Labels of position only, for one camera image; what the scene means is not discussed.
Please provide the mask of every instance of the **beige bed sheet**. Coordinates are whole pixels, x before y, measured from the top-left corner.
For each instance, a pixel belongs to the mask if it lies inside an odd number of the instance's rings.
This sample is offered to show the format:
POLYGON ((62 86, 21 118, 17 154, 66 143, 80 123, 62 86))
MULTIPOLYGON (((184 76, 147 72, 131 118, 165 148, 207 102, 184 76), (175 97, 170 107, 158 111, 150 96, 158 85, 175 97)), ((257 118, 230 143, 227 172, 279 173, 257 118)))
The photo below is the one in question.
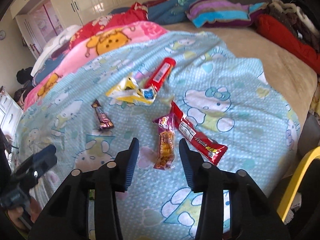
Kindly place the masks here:
POLYGON ((317 75, 287 50, 257 34, 251 28, 196 28, 191 22, 164 26, 172 31, 209 31, 218 35, 236 57, 259 58, 268 83, 291 105, 301 129, 317 86, 317 75))

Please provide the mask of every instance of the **metal screw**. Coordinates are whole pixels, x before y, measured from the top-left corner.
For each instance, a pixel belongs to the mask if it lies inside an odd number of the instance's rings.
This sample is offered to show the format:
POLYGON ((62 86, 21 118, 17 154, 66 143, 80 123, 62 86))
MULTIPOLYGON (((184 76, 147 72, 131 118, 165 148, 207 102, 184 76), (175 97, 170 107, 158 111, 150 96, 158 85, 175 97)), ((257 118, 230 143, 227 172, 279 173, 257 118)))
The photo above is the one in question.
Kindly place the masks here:
POLYGON ((237 172, 238 172, 238 175, 241 176, 241 177, 247 176, 247 172, 245 170, 239 170, 237 172))
POLYGON ((71 171, 72 176, 78 176, 80 173, 81 173, 81 170, 79 170, 79 169, 75 169, 75 170, 71 171))
POLYGON ((114 168, 116 166, 117 166, 117 164, 115 162, 113 162, 113 161, 107 163, 107 167, 110 168, 110 169, 114 168))
POLYGON ((211 168, 211 163, 209 163, 209 162, 204 162, 204 163, 202 163, 202 167, 204 167, 205 169, 210 169, 211 168))

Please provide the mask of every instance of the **pink blanket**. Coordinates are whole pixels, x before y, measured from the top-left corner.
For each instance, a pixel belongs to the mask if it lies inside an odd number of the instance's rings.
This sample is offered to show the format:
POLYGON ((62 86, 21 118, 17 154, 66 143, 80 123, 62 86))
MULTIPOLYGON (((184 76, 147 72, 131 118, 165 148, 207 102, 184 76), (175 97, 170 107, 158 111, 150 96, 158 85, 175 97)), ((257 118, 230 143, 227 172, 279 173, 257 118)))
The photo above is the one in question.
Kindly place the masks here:
POLYGON ((167 32, 166 29, 153 22, 140 21, 104 30, 82 41, 66 55, 54 71, 31 90, 26 97, 24 111, 44 98, 64 76, 75 73, 97 56, 127 44, 157 39, 167 32))

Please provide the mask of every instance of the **hand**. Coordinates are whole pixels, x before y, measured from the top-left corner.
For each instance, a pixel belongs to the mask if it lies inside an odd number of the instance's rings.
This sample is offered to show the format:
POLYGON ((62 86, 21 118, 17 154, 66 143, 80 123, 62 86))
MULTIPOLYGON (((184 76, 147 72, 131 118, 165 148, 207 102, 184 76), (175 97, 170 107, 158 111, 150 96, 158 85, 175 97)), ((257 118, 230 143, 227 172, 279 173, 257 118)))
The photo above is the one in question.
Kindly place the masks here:
MULTIPOLYGON (((30 199, 30 216, 31 216, 31 221, 33 223, 36 222, 40 212, 41 212, 41 207, 39 205, 39 203, 33 198, 31 197, 30 199)), ((17 207, 15 209, 11 209, 8 210, 8 216, 10 218, 10 220, 12 221, 12 223, 20 229, 26 230, 26 226, 21 222, 21 220, 19 219, 23 214, 23 208, 22 207, 17 207)))

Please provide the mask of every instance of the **red snack wrapper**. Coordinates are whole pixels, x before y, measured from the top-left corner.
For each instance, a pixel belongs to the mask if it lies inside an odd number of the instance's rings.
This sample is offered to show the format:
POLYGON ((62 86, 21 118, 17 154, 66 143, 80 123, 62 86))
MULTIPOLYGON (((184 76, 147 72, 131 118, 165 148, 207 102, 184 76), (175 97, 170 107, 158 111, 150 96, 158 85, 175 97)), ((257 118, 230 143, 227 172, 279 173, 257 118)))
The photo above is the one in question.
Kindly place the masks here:
POLYGON ((159 151, 154 169, 171 169, 174 160, 174 114, 162 116, 153 122, 158 123, 159 151))
POLYGON ((100 125, 99 125, 100 130, 114 128, 113 123, 107 117, 106 113, 103 111, 103 109, 97 99, 92 103, 91 106, 96 110, 96 114, 97 114, 97 117, 100 122, 100 125))
POLYGON ((152 74, 150 79, 144 85, 144 88, 149 88, 153 86, 158 92, 163 85, 165 79, 171 73, 172 68, 176 65, 176 61, 173 58, 166 57, 156 71, 152 74))
POLYGON ((185 138, 213 165, 217 165, 228 147, 209 139, 204 133, 197 131, 191 122, 187 120, 187 115, 172 101, 171 113, 174 113, 175 127, 185 138))

